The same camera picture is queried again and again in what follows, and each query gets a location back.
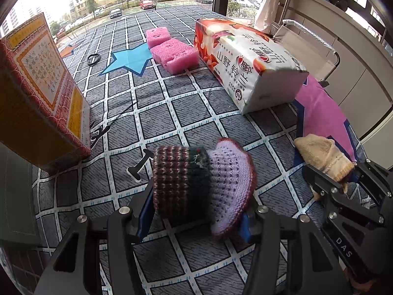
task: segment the cabinet door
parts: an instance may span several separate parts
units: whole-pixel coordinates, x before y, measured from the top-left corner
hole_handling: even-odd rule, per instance
[[[0,143],[0,242],[39,245],[31,164]]]

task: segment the beige cloth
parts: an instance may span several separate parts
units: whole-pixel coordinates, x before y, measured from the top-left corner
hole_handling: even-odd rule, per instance
[[[345,177],[353,170],[353,163],[335,145],[334,140],[315,134],[309,134],[294,140],[296,148],[307,164],[321,170],[336,182],[343,185],[344,193],[347,193]],[[320,195],[312,190],[315,199]]]

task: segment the pink sponge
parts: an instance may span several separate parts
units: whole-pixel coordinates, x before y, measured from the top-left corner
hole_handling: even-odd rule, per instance
[[[170,39],[170,34],[166,27],[159,27],[146,31],[147,46],[149,49]]]
[[[196,49],[179,40],[170,39],[150,50],[153,59],[171,74],[178,74],[191,66],[198,65]]]

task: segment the tissue package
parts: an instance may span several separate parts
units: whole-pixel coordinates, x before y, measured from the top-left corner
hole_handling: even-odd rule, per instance
[[[90,155],[90,106],[43,13],[0,40],[0,141],[48,172]]]
[[[200,19],[194,47],[242,114],[293,101],[308,72],[262,32],[229,19]]]

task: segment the grid patterned tablecloth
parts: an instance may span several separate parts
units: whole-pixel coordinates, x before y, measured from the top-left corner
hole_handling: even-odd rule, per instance
[[[33,192],[42,247],[51,254],[70,224],[80,214],[90,218],[111,214],[127,205],[152,176],[150,164],[141,182],[126,168],[142,158],[142,149],[159,145],[203,145],[213,148],[219,137],[237,140],[252,155],[258,183],[254,197],[277,213],[297,217],[308,214],[317,224],[322,207],[315,203],[294,166],[296,109],[284,104],[240,115],[223,87],[201,61],[172,76],[153,60],[142,77],[125,69],[98,74],[113,59],[111,52],[132,49],[146,41],[146,30],[167,26],[172,37],[193,44],[195,20],[222,17],[196,6],[141,12],[118,18],[79,37],[81,45],[65,60],[78,87],[91,105],[92,131],[110,125],[92,149],[92,155],[75,167],[49,176],[35,169]],[[86,64],[99,53],[101,62]],[[364,156],[352,136],[358,156]],[[349,196],[365,198],[356,185]],[[135,246],[135,256],[146,294],[241,294],[250,268],[253,245],[237,234],[218,241],[206,222],[179,224],[153,220],[145,241]],[[286,277],[286,242],[282,241],[277,283]],[[112,294],[106,241],[100,246],[104,294]]]

